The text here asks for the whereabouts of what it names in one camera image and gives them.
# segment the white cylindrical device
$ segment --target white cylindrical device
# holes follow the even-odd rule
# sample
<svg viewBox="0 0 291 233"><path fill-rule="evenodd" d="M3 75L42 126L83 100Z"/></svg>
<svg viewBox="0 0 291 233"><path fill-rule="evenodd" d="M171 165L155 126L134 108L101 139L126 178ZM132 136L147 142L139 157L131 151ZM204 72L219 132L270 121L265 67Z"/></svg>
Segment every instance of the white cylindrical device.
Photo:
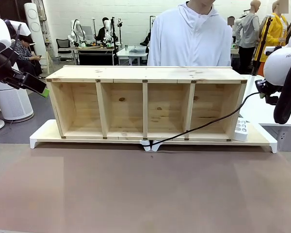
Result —
<svg viewBox="0 0 291 233"><path fill-rule="evenodd" d="M24 4L24 8L26 12L28 27L31 32L31 37L33 42L35 43L34 45L35 53L36 55L42 55L43 59L40 60L40 63L42 65L46 65L47 50L44 44L44 38L40 26L37 6L34 3L26 3Z"/></svg>
<svg viewBox="0 0 291 233"><path fill-rule="evenodd" d="M15 63L13 69L19 70ZM8 121L22 122L33 117L33 109L24 89L15 89L0 83L0 109L3 118Z"/></svg>

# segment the white platform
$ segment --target white platform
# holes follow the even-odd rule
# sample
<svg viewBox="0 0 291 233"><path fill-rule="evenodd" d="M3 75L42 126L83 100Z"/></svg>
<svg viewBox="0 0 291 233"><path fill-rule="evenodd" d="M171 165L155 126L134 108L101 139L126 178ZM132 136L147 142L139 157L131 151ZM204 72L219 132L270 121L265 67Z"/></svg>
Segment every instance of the white platform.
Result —
<svg viewBox="0 0 291 233"><path fill-rule="evenodd" d="M246 142L207 142L207 141L167 141L163 144L173 145L212 145L212 146L270 146L277 153L277 141L260 125L248 123L249 135ZM30 147L34 149L39 142L63 143L126 143L141 144L140 140L108 140L108 139L62 139L59 135L56 120L48 120L30 136Z"/></svg>

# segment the white desk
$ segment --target white desk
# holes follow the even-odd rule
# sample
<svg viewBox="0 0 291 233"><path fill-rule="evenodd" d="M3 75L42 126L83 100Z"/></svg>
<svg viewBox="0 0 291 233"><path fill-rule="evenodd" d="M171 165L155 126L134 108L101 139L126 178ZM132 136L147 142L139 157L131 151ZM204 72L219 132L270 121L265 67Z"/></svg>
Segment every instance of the white desk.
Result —
<svg viewBox="0 0 291 233"><path fill-rule="evenodd" d="M128 57L129 58L129 65L132 66L132 58L137 58L138 59L138 65L140 66L140 58L146 57L147 53L133 53L129 52L132 50L135 46L128 46L128 50L126 51L125 49L122 49L121 51L117 52L118 57Z"/></svg>
<svg viewBox="0 0 291 233"><path fill-rule="evenodd" d="M255 81L263 79L263 77L261 76L247 76L249 76L249 78L244 98L251 93L257 92L258 90L256 88ZM273 96L280 96L280 93L277 92ZM246 101L244 106L241 108L240 115L251 123L257 123L261 126L280 127L279 133L277 135L278 147L280 148L287 135L287 131L285 130L285 128L291 127L291 116L286 124L277 124L274 121L274 109L275 106L267 104L265 102L265 99L261 99L259 95L253 95Z"/></svg>

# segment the chair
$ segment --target chair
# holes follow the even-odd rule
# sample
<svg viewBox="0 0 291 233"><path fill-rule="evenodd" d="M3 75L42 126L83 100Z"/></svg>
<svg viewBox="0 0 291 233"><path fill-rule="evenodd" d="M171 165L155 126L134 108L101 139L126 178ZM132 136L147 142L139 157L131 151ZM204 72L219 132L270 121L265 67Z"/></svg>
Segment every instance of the chair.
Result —
<svg viewBox="0 0 291 233"><path fill-rule="evenodd" d="M66 40L60 40L56 39L57 47L58 49L64 49L70 47L70 41L68 39ZM58 51L58 61L60 62L60 54L70 54L71 51Z"/></svg>

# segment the desk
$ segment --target desk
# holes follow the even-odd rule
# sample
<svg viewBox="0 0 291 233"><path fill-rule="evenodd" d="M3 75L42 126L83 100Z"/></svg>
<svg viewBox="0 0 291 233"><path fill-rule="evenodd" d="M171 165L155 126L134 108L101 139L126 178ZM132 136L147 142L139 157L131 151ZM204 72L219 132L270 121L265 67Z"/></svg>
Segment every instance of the desk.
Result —
<svg viewBox="0 0 291 233"><path fill-rule="evenodd" d="M255 85L256 80L261 80L261 76L248 76L247 88L245 90L244 98L251 93L257 92ZM275 93L274 96L280 96L280 93ZM257 123L261 126L279 127L279 133L277 135L278 147L283 145L283 142L287 136L285 127L291 127L291 116L288 122L284 125L275 123L274 121L274 109L275 106L267 104L265 99L261 99L259 95L251 96L244 106L241 108L240 115L251 123Z"/></svg>
<svg viewBox="0 0 291 233"><path fill-rule="evenodd" d="M132 66L132 58L138 59L138 65L140 66L140 58L146 57L148 55L147 52L144 53L133 53L129 52L131 49L133 49L135 46L129 46L128 50L122 49L121 51L117 52L118 57L128 57L129 58L129 65Z"/></svg>
<svg viewBox="0 0 291 233"><path fill-rule="evenodd" d="M74 59L74 64L78 65L78 60L76 59L76 54L79 54L79 51L94 51L95 53L87 53L86 55L91 55L91 56L112 56L112 63L114 65L114 48L109 49L109 48L92 48L92 47L70 47L70 48L60 48L58 51L71 51L72 52L72 57Z"/></svg>

